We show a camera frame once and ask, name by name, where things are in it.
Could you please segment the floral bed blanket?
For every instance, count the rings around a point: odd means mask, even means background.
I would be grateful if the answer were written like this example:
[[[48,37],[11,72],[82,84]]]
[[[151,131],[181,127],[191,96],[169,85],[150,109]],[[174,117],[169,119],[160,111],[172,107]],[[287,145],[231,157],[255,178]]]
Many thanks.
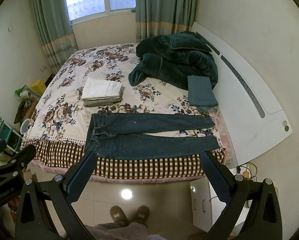
[[[126,43],[75,52],[39,100],[21,146],[34,145],[34,165],[46,172],[67,170],[83,156],[94,113],[178,114],[211,117],[214,126],[166,132],[167,137],[217,138],[215,157],[229,164],[234,155],[217,107],[203,111],[190,104],[186,90],[148,78],[133,87],[128,76],[139,63],[136,44]]]

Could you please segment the folded white pants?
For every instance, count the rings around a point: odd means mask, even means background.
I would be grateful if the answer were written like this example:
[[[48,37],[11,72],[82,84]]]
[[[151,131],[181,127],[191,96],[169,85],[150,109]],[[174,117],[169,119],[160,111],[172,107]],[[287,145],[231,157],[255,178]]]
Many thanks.
[[[82,90],[82,100],[117,99],[121,95],[122,83],[88,77]]]

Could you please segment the dark green velvet robe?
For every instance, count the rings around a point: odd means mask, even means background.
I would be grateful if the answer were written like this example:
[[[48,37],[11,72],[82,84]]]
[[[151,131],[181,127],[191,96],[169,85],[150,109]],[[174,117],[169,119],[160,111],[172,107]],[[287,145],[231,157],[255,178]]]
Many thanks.
[[[211,87],[218,82],[217,65],[206,42],[192,31],[158,35],[142,40],[136,46],[140,62],[129,73],[133,87],[148,77],[188,89],[188,76],[208,77]]]

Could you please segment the left green curtain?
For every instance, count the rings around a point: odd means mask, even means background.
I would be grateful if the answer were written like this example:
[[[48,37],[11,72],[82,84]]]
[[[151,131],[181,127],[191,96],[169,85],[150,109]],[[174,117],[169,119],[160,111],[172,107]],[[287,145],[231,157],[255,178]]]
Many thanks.
[[[53,74],[78,50],[66,0],[31,0],[34,22]]]

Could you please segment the dark blue denim jeans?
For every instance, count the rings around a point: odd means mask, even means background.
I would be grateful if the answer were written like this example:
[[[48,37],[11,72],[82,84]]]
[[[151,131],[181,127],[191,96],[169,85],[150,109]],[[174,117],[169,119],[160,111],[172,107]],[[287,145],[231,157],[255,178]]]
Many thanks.
[[[118,160],[187,157],[218,149],[217,138],[163,137],[159,133],[213,126],[211,118],[197,115],[95,113],[84,150],[93,151],[100,158]]]

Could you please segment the green curtain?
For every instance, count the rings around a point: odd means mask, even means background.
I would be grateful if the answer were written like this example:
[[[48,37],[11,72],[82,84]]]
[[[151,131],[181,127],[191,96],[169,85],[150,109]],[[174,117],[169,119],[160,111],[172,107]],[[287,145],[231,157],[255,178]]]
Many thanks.
[[[190,31],[197,0],[135,0],[136,40]]]
[[[78,50],[66,0],[31,0],[34,22],[53,74]]]

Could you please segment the right green curtain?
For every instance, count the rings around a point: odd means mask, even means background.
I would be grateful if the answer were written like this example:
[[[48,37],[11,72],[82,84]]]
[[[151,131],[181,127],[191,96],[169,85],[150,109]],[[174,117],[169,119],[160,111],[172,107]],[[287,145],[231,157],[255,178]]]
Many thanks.
[[[135,0],[136,40],[190,31],[197,0]]]

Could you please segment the folded grey pants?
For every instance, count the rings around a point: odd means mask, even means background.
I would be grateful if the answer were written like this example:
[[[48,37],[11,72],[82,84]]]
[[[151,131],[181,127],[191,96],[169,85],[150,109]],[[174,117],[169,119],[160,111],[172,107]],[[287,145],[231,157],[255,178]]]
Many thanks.
[[[124,87],[119,90],[106,90],[97,97],[82,99],[84,107],[106,106],[122,100]]]

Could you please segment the yellow box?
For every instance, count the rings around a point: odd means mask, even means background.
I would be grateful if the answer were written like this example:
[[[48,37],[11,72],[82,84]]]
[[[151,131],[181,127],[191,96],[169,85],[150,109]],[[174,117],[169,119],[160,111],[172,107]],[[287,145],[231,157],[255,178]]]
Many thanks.
[[[43,83],[42,80],[36,80],[36,81],[34,81],[30,84],[30,89],[32,89],[33,91],[35,91],[39,95],[43,95],[45,90],[46,90],[46,86],[45,86],[45,83]]]

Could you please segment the folded light blue jeans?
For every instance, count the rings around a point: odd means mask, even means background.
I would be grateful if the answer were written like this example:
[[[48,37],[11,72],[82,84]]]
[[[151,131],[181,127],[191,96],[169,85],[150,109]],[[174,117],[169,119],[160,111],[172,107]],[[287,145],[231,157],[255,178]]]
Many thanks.
[[[214,111],[218,106],[210,79],[205,76],[188,76],[188,100],[199,112]]]

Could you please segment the right brown slipper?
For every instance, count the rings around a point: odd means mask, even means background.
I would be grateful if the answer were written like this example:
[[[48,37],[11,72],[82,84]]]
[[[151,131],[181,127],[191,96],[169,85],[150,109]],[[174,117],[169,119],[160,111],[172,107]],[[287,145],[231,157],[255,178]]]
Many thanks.
[[[150,208],[146,205],[141,205],[137,208],[132,221],[146,225],[149,216],[150,216]]]

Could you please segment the brown slipper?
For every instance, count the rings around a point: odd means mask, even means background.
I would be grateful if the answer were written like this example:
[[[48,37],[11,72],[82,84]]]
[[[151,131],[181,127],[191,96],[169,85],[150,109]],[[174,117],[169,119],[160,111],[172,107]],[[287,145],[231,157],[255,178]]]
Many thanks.
[[[110,208],[110,215],[114,222],[127,222],[128,221],[126,214],[124,213],[122,208],[119,207],[118,205],[112,206]]]
[[[150,216],[150,208],[146,205],[141,205],[137,208],[132,221],[146,225],[149,216]]]

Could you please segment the white round bucket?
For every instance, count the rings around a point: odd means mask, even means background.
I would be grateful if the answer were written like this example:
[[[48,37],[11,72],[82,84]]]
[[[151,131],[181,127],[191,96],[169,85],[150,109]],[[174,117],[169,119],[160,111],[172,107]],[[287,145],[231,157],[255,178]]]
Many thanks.
[[[31,119],[25,119],[21,126],[20,126],[20,133],[22,135],[25,135],[28,132],[28,127],[30,125]]]

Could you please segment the left brown slipper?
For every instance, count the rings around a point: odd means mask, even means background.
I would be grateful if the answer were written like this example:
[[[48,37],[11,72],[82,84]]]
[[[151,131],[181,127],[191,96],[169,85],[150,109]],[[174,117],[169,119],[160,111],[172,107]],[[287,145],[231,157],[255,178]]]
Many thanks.
[[[110,215],[114,222],[127,222],[128,221],[126,214],[124,213],[122,208],[119,207],[118,205],[112,206],[110,208]]]

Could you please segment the white bed headboard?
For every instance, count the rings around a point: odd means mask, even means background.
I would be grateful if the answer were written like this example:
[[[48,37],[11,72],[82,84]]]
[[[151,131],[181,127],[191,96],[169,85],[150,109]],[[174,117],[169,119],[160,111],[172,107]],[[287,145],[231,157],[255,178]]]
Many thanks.
[[[280,103],[254,68],[224,40],[195,22],[192,31],[211,48],[218,69],[213,93],[230,140],[234,168],[277,146],[293,131]]]

